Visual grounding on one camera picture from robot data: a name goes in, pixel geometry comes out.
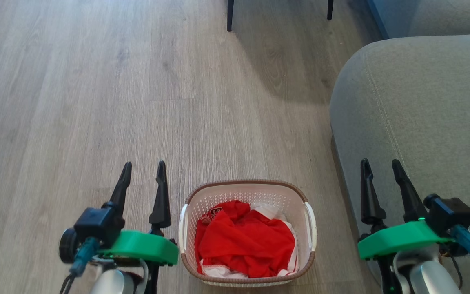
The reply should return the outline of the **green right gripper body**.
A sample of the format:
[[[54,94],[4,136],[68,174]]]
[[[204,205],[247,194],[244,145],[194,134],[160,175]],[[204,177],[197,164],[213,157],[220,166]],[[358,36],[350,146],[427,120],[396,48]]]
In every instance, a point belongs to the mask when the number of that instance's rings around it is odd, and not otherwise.
[[[457,285],[440,263],[439,237],[425,220],[387,227],[357,246],[361,259],[375,261],[383,294],[455,294]]]

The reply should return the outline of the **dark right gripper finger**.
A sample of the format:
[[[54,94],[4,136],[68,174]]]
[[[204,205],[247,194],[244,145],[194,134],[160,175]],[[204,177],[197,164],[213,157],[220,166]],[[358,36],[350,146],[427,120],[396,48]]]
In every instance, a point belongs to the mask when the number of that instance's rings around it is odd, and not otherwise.
[[[428,214],[427,209],[398,159],[392,160],[392,169],[395,182],[397,182],[401,192],[404,222],[425,219]]]
[[[360,239],[367,238],[373,233],[386,229],[384,224],[386,212],[380,207],[377,194],[373,185],[373,172],[367,158],[362,159],[361,172],[361,221],[370,225],[370,233],[363,233]]]

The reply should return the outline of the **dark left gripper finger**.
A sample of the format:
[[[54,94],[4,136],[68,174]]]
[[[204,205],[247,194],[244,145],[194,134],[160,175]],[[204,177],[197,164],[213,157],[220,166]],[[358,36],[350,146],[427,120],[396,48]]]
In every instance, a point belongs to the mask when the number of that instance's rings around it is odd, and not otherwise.
[[[172,220],[166,164],[163,160],[158,163],[155,180],[158,184],[158,188],[155,194],[153,210],[149,216],[149,223],[151,224],[149,234],[164,236],[162,229],[170,227]]]
[[[126,193],[131,182],[132,162],[126,162],[119,176],[110,200],[103,204],[104,208],[112,208],[116,215],[123,216]]]

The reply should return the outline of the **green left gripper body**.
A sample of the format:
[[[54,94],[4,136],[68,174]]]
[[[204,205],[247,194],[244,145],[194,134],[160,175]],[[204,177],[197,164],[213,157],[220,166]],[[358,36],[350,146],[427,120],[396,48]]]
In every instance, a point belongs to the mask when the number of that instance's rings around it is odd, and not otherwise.
[[[138,231],[122,231],[108,249],[98,251],[97,294],[156,294],[159,268],[175,266],[179,248],[174,239]]]

